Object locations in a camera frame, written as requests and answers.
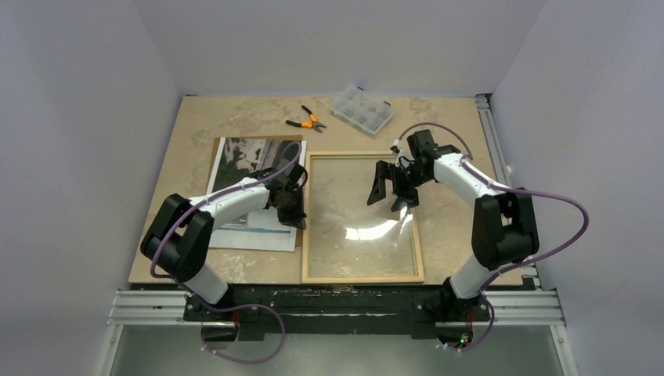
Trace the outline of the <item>green wooden picture frame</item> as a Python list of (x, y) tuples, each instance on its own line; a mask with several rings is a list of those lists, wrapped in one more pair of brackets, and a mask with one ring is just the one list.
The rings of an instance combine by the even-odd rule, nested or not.
[(413, 209), (368, 205), (377, 151), (309, 152), (304, 188), (304, 284), (422, 284), (424, 263)]

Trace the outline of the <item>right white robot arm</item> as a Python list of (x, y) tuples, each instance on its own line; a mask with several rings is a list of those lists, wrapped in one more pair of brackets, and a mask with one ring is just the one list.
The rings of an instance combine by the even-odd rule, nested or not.
[(439, 307), (457, 319), (477, 302), (490, 278), (503, 267), (516, 266), (540, 248), (532, 198), (520, 190), (495, 183), (475, 168), (453, 145), (441, 146), (431, 132), (420, 130), (391, 148), (393, 162), (378, 161), (367, 198), (372, 205), (391, 193), (391, 210), (415, 208), (418, 189), (425, 183), (441, 183), (452, 189), (473, 210), (471, 257), (442, 285)]

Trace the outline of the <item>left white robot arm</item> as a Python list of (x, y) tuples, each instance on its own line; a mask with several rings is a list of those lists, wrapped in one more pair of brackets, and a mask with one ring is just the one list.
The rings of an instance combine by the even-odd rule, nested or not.
[(142, 239), (139, 250), (157, 268), (203, 301), (213, 320), (233, 312), (233, 289), (207, 263), (212, 234), (251, 212), (276, 210), (279, 224), (304, 229), (302, 188), (308, 178), (300, 164), (256, 171), (238, 183), (202, 197), (168, 196)]

